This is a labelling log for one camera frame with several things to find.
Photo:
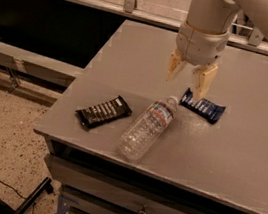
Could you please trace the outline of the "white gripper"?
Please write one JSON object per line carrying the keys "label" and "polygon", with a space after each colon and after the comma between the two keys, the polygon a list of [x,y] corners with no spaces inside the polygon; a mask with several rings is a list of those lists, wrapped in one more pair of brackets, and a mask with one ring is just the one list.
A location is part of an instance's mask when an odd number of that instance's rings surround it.
{"label": "white gripper", "polygon": [[224,53],[229,35],[229,32],[216,35],[203,33],[190,27],[187,22],[182,23],[176,37],[177,49],[170,55],[166,80],[177,75],[185,60],[192,65],[201,65],[193,70],[192,92],[195,102],[203,99],[218,72],[217,63],[212,63]]}

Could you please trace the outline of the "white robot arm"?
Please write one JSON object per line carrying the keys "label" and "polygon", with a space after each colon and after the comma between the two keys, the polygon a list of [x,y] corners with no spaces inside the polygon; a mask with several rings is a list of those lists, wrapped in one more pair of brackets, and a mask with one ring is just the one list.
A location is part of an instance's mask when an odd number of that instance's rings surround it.
{"label": "white robot arm", "polygon": [[191,0],[168,71],[173,72],[183,61],[198,66],[195,101],[209,91],[218,70],[216,61],[224,53],[229,28],[239,12],[245,13],[268,40],[268,0]]}

